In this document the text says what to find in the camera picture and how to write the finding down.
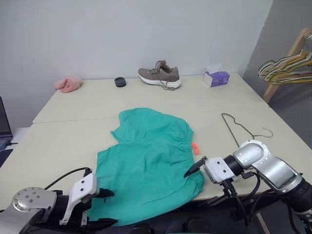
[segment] white table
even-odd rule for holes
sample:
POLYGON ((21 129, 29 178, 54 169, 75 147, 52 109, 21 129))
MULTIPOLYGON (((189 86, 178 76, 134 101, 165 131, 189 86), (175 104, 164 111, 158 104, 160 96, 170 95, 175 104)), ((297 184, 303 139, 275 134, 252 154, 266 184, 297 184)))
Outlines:
MULTIPOLYGON (((274 156, 288 162, 312 182, 311 149, 240 77, 233 75, 231 78, 233 82, 215 88, 204 85, 202 76, 184 78, 183 87, 176 91, 165 91, 161 87, 141 84, 137 79, 128 79, 129 89, 136 90, 133 95, 127 89, 124 90, 126 94, 123 94, 122 89, 112 87, 111 80, 87 81, 81 90, 77 90, 80 95, 76 95, 76 92, 68 95, 56 92, 36 118, 41 119, 42 123, 31 126, 0 168, 0 187, 5 188, 0 191, 0 209, 7 207, 13 194, 19 189, 29 186, 45 187, 78 167, 95 169, 97 152, 117 143, 110 131, 119 126, 118 113, 140 105, 174 114, 188 121, 194 130, 193 142, 201 150, 201 155, 195 156, 195 160, 203 155, 208 158, 226 157, 237 149, 223 122, 222 112, 233 115, 255 134, 266 134, 262 129, 266 127, 273 131, 274 136, 257 139, 263 141, 274 156), (106 96, 99 94, 100 87, 105 89, 106 96), (113 94, 115 99, 110 104, 108 100, 112 99, 113 94)), ((250 139, 231 119, 228 121, 239 142, 250 139)), ((68 191, 81 176, 82 173, 72 174, 52 189, 68 191)), ((247 194, 255 186, 255 178, 241 180, 234 185, 239 194, 247 194)), ((261 183, 259 191, 266 189, 267 186, 261 183)), ((196 199, 220 195, 222 188, 211 184, 207 179, 203 192, 196 199)))

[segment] pink towel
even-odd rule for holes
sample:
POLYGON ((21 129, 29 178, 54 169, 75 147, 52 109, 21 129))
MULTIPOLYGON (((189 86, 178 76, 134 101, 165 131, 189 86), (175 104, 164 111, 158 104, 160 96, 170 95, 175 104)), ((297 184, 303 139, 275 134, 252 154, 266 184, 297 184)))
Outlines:
POLYGON ((54 88, 60 89, 62 93, 69 93, 78 89, 82 85, 82 83, 82 79, 78 77, 68 76, 63 80, 55 82, 54 88))

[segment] gray wall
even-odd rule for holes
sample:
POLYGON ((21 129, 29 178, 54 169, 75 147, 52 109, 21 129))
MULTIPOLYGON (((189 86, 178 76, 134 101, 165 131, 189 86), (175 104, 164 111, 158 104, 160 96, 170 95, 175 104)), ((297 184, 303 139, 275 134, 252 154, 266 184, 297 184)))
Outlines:
POLYGON ((182 75, 244 73, 272 0, 0 0, 0 95, 29 126, 67 75, 136 77, 159 59, 182 75))
MULTIPOLYGON (((312 28, 312 0, 273 0, 243 78, 262 96, 267 84, 258 68, 268 60, 287 55, 303 28, 312 28)), ((312 148, 312 86, 282 85, 269 105, 312 148)))

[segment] purple tissue box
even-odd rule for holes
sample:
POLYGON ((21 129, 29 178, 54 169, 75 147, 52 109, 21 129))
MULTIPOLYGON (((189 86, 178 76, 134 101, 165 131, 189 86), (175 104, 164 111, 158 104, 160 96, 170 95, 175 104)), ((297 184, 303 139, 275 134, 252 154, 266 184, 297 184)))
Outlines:
POLYGON ((209 72, 205 72, 204 82, 208 84, 210 87, 215 87, 227 84, 229 78, 230 74, 227 72, 215 72, 212 74, 209 74, 209 72))

